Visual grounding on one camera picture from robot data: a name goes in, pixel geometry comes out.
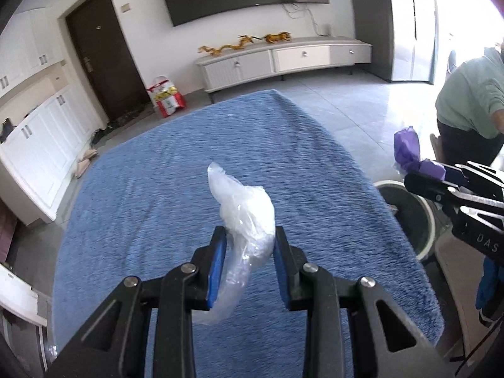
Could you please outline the purple wrapper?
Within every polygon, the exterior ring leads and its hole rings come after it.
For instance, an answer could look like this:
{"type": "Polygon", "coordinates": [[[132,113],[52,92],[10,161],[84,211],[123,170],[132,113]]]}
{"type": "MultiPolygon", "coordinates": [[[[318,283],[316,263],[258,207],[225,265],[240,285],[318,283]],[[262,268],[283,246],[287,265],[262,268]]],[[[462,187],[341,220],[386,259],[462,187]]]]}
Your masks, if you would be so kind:
{"type": "Polygon", "coordinates": [[[446,169],[440,163],[421,158],[419,136],[412,126],[394,134],[394,158],[403,174],[421,173],[437,180],[446,177],[446,169]]]}

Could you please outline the clear plastic bag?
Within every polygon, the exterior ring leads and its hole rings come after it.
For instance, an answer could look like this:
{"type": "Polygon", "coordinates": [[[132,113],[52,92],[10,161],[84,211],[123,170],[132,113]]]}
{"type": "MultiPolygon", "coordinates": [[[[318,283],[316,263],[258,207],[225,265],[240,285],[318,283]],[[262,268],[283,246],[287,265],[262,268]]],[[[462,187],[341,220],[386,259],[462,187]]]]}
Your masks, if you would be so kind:
{"type": "Polygon", "coordinates": [[[242,184],[215,162],[207,175],[212,196],[220,204],[230,253],[224,259],[215,303],[207,312],[192,312],[192,321],[214,325],[232,315],[252,273],[269,260],[276,228],[274,206],[263,187],[242,184]]]}

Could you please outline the white round trash bin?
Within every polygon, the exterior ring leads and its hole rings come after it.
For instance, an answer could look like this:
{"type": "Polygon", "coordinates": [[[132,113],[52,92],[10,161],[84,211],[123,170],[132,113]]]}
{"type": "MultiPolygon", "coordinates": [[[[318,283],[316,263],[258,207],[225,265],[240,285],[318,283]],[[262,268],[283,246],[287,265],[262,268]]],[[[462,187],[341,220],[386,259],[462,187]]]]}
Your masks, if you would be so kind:
{"type": "Polygon", "coordinates": [[[414,195],[402,182],[383,180],[374,183],[408,238],[418,261],[427,259],[436,239],[436,222],[428,202],[414,195]]]}

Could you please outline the person in green shirt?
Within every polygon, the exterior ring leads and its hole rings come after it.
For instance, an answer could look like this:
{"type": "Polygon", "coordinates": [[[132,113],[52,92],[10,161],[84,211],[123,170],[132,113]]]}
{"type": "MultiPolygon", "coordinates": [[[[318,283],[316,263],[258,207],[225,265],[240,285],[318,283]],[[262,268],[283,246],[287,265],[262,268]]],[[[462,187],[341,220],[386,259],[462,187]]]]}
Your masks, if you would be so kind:
{"type": "Polygon", "coordinates": [[[436,109],[442,162],[491,165],[503,147],[503,48],[486,48],[458,66],[436,109]]]}

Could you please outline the blue shaggy rug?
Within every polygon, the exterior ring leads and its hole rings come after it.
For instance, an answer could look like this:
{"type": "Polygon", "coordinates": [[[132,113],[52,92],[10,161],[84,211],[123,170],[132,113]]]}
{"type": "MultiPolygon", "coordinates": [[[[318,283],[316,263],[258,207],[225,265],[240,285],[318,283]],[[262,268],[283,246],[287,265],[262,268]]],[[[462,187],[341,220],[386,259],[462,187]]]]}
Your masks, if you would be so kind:
{"type": "Polygon", "coordinates": [[[443,316],[390,208],[351,154],[275,90],[222,101],[162,124],[99,157],[78,194],[55,266],[58,355],[49,374],[105,374],[107,354],[67,356],[70,339],[128,276],[162,277],[221,225],[211,164],[269,195],[276,224],[336,277],[374,278],[429,342],[443,316]]]}

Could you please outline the beige slipper pair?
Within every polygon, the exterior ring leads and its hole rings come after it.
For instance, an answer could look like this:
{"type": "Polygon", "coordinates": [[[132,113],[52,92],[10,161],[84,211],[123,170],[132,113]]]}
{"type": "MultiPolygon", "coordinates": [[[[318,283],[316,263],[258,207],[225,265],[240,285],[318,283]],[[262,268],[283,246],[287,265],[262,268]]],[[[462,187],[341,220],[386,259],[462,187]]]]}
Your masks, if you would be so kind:
{"type": "Polygon", "coordinates": [[[79,179],[81,178],[86,170],[90,167],[91,162],[96,159],[98,156],[98,152],[95,148],[89,148],[84,152],[84,155],[81,161],[78,162],[76,171],[74,173],[74,177],[79,179]]]}

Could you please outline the grey refrigerator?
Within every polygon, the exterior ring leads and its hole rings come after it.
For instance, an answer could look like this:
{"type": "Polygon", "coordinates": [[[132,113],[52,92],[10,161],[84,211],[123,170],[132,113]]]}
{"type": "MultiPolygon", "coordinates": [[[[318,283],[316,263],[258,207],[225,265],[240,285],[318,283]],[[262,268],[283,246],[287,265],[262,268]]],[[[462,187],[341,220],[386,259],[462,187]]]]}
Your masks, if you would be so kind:
{"type": "Polygon", "coordinates": [[[387,82],[434,82],[436,0],[352,0],[355,37],[372,45],[368,71],[387,82]]]}

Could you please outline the dark shoes by door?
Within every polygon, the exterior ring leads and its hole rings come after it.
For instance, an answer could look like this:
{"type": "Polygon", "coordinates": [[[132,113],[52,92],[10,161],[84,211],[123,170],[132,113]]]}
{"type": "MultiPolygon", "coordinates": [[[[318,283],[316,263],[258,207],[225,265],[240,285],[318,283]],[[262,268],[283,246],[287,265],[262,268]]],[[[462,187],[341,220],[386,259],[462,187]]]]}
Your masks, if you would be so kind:
{"type": "Polygon", "coordinates": [[[144,104],[135,107],[132,111],[128,111],[121,115],[119,118],[109,121],[105,128],[99,129],[94,132],[90,144],[97,145],[99,142],[107,137],[110,137],[114,132],[120,131],[133,123],[136,123],[154,113],[153,107],[144,104]]]}

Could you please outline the white shoe cabinet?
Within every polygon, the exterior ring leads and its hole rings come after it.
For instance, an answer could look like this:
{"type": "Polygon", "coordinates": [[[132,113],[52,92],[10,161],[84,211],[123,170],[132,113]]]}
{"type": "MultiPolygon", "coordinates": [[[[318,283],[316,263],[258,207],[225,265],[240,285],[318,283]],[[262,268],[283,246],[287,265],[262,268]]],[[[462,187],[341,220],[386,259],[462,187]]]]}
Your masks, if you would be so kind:
{"type": "Polygon", "coordinates": [[[67,70],[49,9],[14,14],[1,34],[1,199],[29,225],[55,221],[92,134],[96,110],[67,70]]]}

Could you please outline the black bag on shelf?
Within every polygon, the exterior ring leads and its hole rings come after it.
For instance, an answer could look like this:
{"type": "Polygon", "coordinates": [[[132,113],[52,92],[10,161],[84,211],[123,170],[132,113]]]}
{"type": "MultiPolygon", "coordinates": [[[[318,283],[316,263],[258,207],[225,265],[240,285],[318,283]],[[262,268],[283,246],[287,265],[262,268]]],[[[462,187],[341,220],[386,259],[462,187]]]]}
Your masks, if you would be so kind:
{"type": "Polygon", "coordinates": [[[13,132],[14,129],[15,129],[15,125],[13,125],[12,121],[10,120],[10,118],[5,119],[2,122],[2,129],[1,129],[1,134],[0,134],[0,143],[6,142],[7,138],[13,132]]]}

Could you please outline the red white gift bag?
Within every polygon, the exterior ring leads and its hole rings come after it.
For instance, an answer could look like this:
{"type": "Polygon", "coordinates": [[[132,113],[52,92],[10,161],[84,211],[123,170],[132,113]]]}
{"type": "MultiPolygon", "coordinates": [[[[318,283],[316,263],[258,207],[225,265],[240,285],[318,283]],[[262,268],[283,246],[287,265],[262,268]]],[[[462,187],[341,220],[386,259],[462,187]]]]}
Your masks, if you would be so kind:
{"type": "Polygon", "coordinates": [[[147,89],[153,108],[163,119],[180,109],[186,108],[186,101],[174,83],[166,76],[158,76],[147,89]]]}

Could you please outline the golden tiger figurine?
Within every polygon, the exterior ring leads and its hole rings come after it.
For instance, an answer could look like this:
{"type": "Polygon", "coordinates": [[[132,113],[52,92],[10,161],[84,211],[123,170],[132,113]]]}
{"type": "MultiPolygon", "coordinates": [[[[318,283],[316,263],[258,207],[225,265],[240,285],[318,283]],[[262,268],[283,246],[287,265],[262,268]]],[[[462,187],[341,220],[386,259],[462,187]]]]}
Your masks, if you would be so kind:
{"type": "Polygon", "coordinates": [[[267,34],[263,37],[263,40],[266,43],[280,43],[280,42],[289,42],[291,40],[291,34],[287,31],[281,31],[280,33],[276,34],[267,34]]]}

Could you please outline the golden dragon figurine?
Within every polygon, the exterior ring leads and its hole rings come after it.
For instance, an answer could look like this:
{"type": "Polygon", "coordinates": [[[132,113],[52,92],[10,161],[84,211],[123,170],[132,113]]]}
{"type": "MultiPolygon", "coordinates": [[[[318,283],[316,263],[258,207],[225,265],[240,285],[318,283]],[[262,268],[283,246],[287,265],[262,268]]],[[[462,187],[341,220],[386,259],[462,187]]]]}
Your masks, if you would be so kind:
{"type": "Polygon", "coordinates": [[[255,40],[260,41],[261,39],[256,36],[250,36],[250,35],[240,35],[238,37],[238,42],[235,44],[224,44],[221,45],[219,48],[214,48],[214,47],[209,47],[207,45],[203,45],[198,48],[198,53],[199,54],[208,54],[213,57],[217,57],[222,55],[222,53],[225,50],[233,50],[233,51],[238,51],[238,50],[243,50],[245,49],[249,44],[253,44],[255,40]]]}

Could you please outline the white TV cabinet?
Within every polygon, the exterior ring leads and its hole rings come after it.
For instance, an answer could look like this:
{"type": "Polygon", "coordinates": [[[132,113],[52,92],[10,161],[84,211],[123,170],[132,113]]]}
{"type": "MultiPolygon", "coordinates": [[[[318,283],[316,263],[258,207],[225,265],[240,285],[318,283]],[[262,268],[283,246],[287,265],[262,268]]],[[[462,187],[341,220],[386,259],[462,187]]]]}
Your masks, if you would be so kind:
{"type": "Polygon", "coordinates": [[[299,37],[256,43],[197,61],[204,90],[214,93],[264,78],[372,62],[372,46],[348,37],[299,37]]]}

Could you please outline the dark brown entrance door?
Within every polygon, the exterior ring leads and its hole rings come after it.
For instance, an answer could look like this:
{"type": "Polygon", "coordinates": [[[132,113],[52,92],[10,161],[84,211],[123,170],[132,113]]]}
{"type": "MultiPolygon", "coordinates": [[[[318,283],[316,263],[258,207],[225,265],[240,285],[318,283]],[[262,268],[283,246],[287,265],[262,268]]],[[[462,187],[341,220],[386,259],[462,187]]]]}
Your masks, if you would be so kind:
{"type": "Polygon", "coordinates": [[[78,59],[111,121],[150,101],[112,0],[86,0],[66,17],[66,23],[78,59]]]}

